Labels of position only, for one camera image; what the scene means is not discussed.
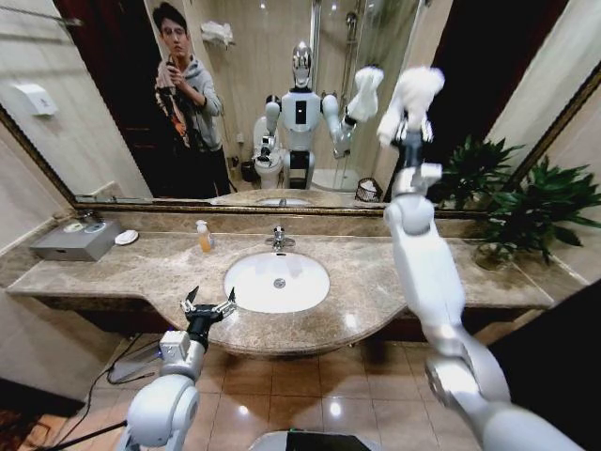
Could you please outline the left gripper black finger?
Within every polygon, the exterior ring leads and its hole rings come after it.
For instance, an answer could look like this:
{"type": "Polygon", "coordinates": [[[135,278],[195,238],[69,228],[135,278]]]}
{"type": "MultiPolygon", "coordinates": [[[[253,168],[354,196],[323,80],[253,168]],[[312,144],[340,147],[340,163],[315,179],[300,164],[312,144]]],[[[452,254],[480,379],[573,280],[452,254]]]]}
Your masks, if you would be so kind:
{"type": "Polygon", "coordinates": [[[231,288],[227,299],[212,307],[211,312],[215,318],[227,318],[237,309],[235,289],[231,288]]]}
{"type": "Polygon", "coordinates": [[[189,314],[190,312],[193,312],[196,310],[196,308],[194,306],[194,300],[196,298],[198,289],[199,289],[199,286],[194,287],[186,295],[185,299],[179,303],[180,308],[184,314],[189,314]]]}

